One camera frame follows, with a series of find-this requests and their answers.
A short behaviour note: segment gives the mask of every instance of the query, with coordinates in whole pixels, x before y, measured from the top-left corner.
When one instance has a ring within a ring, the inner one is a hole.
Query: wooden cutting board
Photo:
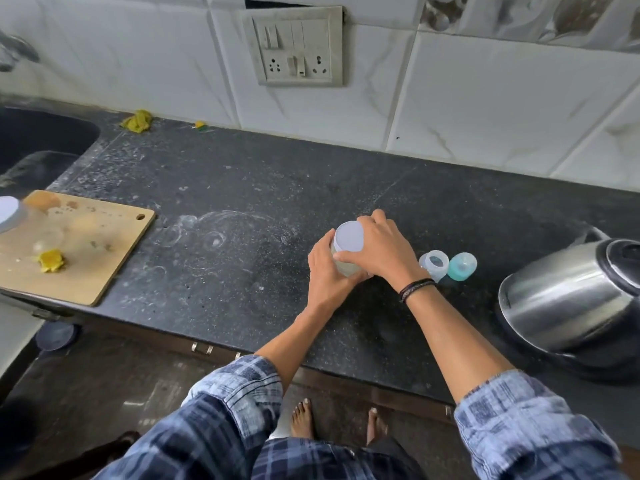
[[[0,287],[87,306],[98,302],[155,217],[149,209],[44,190],[34,191],[24,202],[64,229],[60,250],[65,266],[57,273],[43,273],[35,259],[0,253]],[[3,243],[5,236],[0,235]]]

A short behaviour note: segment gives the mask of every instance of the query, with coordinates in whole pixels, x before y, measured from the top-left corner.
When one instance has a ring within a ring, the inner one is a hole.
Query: hand
[[[420,267],[415,253],[393,220],[380,209],[371,217],[358,217],[364,229],[364,247],[359,252],[341,251],[333,255],[336,261],[357,264],[371,274],[376,274],[396,290],[409,283],[428,278],[427,270]]]
[[[338,271],[330,248],[334,234],[335,229],[324,234],[324,237],[316,242],[308,258],[311,275],[307,308],[322,313],[327,320],[343,304],[354,286],[369,277],[366,271],[358,271],[349,277]]]

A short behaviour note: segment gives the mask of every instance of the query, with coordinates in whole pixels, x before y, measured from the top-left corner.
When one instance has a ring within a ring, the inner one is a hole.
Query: bare foot
[[[291,415],[291,436],[293,438],[314,439],[314,417],[311,415],[311,401],[305,398],[298,403]]]
[[[384,438],[389,433],[387,423],[382,421],[378,416],[378,410],[371,408],[369,410],[369,422],[367,423],[367,446],[373,441]]]

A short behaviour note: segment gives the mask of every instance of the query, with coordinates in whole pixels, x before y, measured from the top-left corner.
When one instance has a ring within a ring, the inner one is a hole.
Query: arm
[[[409,242],[382,210],[359,217],[364,248],[339,261],[382,276],[396,290],[429,276]],[[433,287],[406,301],[458,407],[455,419],[483,480],[624,478],[620,452],[597,425],[514,367]]]
[[[175,479],[251,476],[262,445],[276,428],[282,395],[317,334],[347,295],[368,276],[348,278],[332,260],[331,230],[309,254],[307,307],[256,352],[199,380],[182,406],[159,421],[123,458],[96,478]]]

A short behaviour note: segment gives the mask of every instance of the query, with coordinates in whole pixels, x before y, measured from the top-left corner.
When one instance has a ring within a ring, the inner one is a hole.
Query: baby bottle part
[[[348,221],[341,224],[338,229],[335,230],[333,241],[331,243],[331,254],[340,251],[361,251],[364,247],[364,229],[358,221]],[[356,264],[350,264],[340,261],[335,261],[335,265],[345,276],[350,276],[353,273],[361,270],[360,266]]]
[[[452,280],[464,281],[474,273],[477,266],[478,261],[476,260],[476,257],[473,256],[473,254],[456,254],[451,258],[451,261],[449,263],[449,271],[447,272],[447,274]]]
[[[418,263],[429,272],[436,283],[443,279],[449,270],[449,257],[442,251],[429,251],[420,256]]]
[[[46,213],[14,197],[0,197],[0,253],[16,260],[57,250],[64,232]]]

